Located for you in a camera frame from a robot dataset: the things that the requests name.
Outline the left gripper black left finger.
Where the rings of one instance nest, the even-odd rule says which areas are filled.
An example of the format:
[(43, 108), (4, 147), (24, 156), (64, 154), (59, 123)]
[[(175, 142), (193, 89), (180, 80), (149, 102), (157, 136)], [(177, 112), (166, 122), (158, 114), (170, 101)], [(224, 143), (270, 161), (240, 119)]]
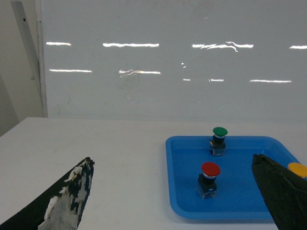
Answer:
[(90, 195), (94, 161), (86, 157), (34, 201), (0, 225), (2, 230), (76, 230)]

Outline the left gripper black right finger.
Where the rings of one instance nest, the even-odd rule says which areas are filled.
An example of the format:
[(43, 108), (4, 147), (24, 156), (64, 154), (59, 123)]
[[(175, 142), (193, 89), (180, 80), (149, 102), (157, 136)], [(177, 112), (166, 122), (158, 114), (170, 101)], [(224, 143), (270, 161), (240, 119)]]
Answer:
[(252, 174), (278, 229), (307, 228), (307, 181), (263, 154), (254, 154)]

